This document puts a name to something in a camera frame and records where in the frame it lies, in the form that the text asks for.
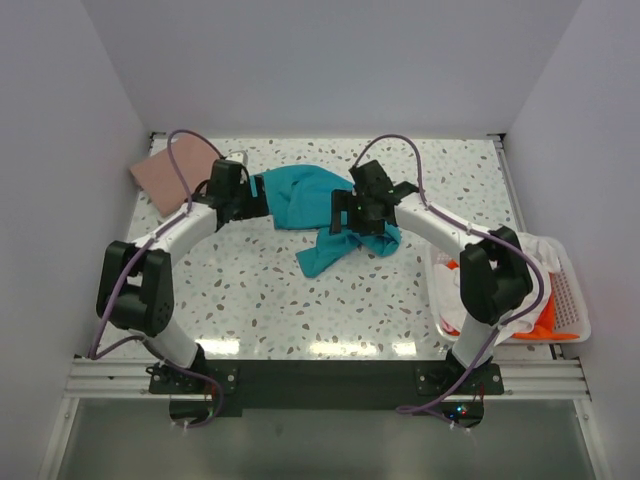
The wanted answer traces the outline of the teal t shirt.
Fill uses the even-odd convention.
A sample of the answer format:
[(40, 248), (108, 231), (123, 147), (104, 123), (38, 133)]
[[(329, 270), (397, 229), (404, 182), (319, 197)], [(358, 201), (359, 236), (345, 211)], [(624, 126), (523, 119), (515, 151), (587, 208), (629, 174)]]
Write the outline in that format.
[(363, 236), (344, 228), (329, 232), (331, 195), (335, 190), (350, 191), (353, 184), (341, 176), (315, 165), (288, 165), (261, 174), (269, 212), (277, 230), (314, 230), (315, 245), (296, 253), (303, 275), (316, 278), (360, 246), (374, 255), (394, 254), (402, 241), (400, 230), (384, 227), (380, 235)]

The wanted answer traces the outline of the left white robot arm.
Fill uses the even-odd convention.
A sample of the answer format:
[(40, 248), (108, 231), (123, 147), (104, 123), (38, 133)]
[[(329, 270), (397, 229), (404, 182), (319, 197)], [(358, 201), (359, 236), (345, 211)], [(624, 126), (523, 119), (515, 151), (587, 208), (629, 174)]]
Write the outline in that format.
[(174, 318), (173, 267), (224, 225), (269, 214), (264, 177), (249, 175), (241, 162), (216, 161), (204, 187), (148, 234), (109, 244), (96, 300), (100, 327), (111, 324), (141, 339), (175, 365), (171, 378), (185, 392), (205, 385), (207, 368), (202, 348)]

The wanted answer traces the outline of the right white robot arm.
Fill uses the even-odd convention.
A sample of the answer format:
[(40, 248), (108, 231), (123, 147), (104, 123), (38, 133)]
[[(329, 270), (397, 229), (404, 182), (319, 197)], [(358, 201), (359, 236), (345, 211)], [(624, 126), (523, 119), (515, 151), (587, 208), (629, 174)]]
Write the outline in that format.
[(543, 303), (548, 276), (521, 249), (516, 232), (491, 230), (429, 201), (422, 182), (394, 184), (377, 161), (350, 169), (354, 186), (331, 193), (330, 232), (347, 228), (383, 234), (388, 226), (412, 232), (459, 266), (466, 317), (445, 369), (448, 386), (469, 392), (481, 380), (479, 366), (492, 356), (500, 332)]

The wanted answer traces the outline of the folded pink t shirt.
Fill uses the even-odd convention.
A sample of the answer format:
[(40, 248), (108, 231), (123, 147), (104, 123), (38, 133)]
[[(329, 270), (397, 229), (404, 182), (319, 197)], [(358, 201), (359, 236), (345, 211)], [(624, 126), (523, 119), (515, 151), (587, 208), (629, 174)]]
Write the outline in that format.
[(171, 142), (171, 151), (189, 193), (170, 161), (167, 148), (130, 167), (136, 184), (162, 217), (176, 212), (200, 182), (210, 178), (213, 163), (222, 157), (205, 140), (185, 133)]

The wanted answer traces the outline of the orange t shirt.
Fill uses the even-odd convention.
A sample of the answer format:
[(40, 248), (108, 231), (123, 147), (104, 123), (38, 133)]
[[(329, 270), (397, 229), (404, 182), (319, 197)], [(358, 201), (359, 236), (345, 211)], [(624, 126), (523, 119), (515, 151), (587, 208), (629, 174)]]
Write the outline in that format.
[[(551, 280), (561, 271), (561, 264), (556, 253), (531, 253), (538, 262), (544, 280), (544, 293), (541, 303), (527, 315), (507, 325), (498, 335), (496, 344), (512, 339), (517, 340), (551, 340), (554, 337), (555, 300)], [(458, 337), (464, 325), (466, 310), (460, 298), (460, 269), (454, 260), (437, 263), (432, 268), (434, 287), (431, 306), (438, 312), (433, 316), (442, 331), (450, 336)]]

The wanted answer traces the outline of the white plastic basket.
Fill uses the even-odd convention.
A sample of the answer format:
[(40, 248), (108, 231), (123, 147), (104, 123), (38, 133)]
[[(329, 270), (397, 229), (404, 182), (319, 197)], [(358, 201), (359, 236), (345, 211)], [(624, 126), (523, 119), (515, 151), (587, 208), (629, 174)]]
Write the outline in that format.
[[(587, 340), (591, 334), (588, 310), (580, 291), (579, 282), (573, 269), (573, 265), (571, 264), (564, 247), (557, 240), (550, 237), (538, 237), (524, 232), (520, 232), (518, 237), (523, 251), (526, 254), (531, 256), (531, 253), (534, 252), (539, 252), (541, 254), (550, 254), (551, 252), (554, 252), (559, 258), (561, 271), (558, 274), (555, 274), (551, 280), (555, 300), (555, 322), (553, 325), (554, 337), (551, 340), (541, 341), (512, 339), (504, 343), (525, 345), (579, 343)], [(432, 316), (434, 313), (438, 312), (436, 306), (431, 306), (431, 302), (434, 300), (434, 297), (432, 296), (432, 289), (434, 287), (432, 268), (437, 263), (447, 263), (449, 260), (453, 259), (437, 247), (431, 244), (427, 246), (425, 276)], [(434, 324), (438, 333), (444, 339), (454, 342), (459, 337), (445, 334), (437, 325), (435, 318)]]

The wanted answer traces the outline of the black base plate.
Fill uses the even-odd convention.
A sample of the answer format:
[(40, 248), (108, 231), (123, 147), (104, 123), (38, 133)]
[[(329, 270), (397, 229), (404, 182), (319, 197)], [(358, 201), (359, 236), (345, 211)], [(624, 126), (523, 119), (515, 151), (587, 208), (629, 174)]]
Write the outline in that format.
[(149, 391), (169, 399), (169, 415), (186, 426), (248, 410), (394, 410), (428, 405), (436, 416), (472, 428), (484, 400), (504, 394), (489, 363), (462, 378), (443, 360), (209, 360), (203, 373), (155, 363)]

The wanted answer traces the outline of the aluminium front rail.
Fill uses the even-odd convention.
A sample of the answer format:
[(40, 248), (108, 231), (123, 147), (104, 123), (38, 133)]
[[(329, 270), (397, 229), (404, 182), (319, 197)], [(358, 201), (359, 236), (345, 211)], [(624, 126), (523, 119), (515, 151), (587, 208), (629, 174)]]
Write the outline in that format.
[[(260, 399), (277, 395), (343, 399), (349, 394), (400, 402), (436, 398), (447, 391), (433, 380), (440, 361), (410, 360), (211, 360), (208, 366), (224, 394), (254, 391)], [(137, 398), (149, 395), (196, 399), (204, 381), (151, 360), (76, 359), (64, 393), (75, 398)], [(584, 400), (590, 392), (577, 360), (498, 361), (471, 373), (450, 398), (488, 395), (524, 400)]]

